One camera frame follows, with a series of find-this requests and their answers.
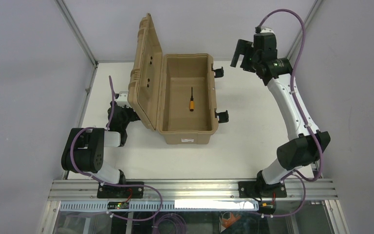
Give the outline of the orange handled screwdriver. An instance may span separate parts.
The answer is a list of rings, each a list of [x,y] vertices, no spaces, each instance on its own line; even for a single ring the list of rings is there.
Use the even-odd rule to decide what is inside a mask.
[[[195,103],[194,103],[194,96],[193,96],[193,87],[191,87],[191,95],[190,95],[190,101],[189,101],[189,110],[193,112],[195,109]]]

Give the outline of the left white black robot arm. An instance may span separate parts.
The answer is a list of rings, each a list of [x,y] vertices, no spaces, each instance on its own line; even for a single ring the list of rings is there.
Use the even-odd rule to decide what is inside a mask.
[[[61,156],[61,167],[98,179],[103,184],[127,184],[124,172],[104,160],[105,148],[123,147],[127,126],[140,118],[128,103],[128,92],[115,94],[108,109],[106,128],[72,128]]]

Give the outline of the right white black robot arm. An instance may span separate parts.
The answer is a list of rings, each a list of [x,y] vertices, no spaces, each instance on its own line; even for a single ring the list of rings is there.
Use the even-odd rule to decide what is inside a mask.
[[[255,73],[273,95],[288,134],[288,142],[278,147],[277,158],[258,172],[255,181],[239,182],[241,197],[285,196],[282,181],[297,169],[320,159],[330,143],[330,135],[314,123],[298,93],[292,65],[286,58],[278,58],[277,40],[272,29],[256,27],[253,41],[238,40],[231,62]]]

